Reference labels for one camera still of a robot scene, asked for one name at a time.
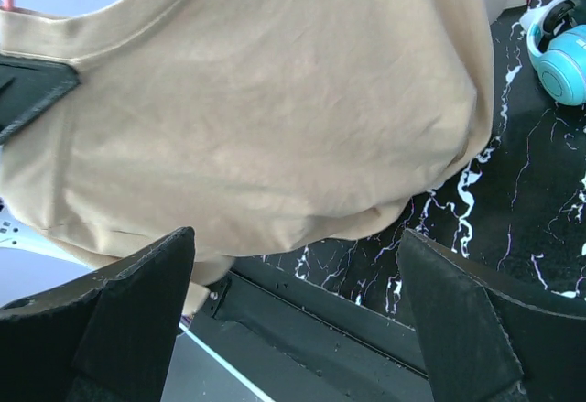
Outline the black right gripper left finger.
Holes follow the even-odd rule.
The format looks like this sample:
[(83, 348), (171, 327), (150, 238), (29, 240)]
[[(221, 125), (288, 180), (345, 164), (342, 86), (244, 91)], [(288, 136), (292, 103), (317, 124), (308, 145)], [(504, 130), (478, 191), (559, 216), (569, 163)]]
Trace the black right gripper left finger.
[(195, 256), (182, 227), (1, 308), (4, 401), (159, 401)]

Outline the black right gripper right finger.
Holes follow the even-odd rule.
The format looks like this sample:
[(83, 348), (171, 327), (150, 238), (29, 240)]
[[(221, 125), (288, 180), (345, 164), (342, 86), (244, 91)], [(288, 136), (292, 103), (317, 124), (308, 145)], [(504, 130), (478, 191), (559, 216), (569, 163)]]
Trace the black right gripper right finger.
[(413, 230), (397, 252), (437, 401), (582, 401), (585, 303), (452, 253)]

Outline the beige t shirt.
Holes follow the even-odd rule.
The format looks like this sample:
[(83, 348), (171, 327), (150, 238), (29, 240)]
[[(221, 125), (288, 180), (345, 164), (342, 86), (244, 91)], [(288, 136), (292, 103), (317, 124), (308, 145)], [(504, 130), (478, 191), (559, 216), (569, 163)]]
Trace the beige t shirt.
[(1, 15), (81, 84), (4, 146), (9, 211), (99, 268), (196, 232), (184, 310), (238, 256), (357, 240), (486, 146), (507, 0), (118, 0)]

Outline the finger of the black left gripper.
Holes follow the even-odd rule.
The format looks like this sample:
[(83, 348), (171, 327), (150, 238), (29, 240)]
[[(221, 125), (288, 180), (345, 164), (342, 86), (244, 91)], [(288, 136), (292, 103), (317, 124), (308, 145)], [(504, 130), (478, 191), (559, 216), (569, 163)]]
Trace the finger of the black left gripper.
[(1, 143), (30, 125), (81, 83), (64, 63), (1, 55)]

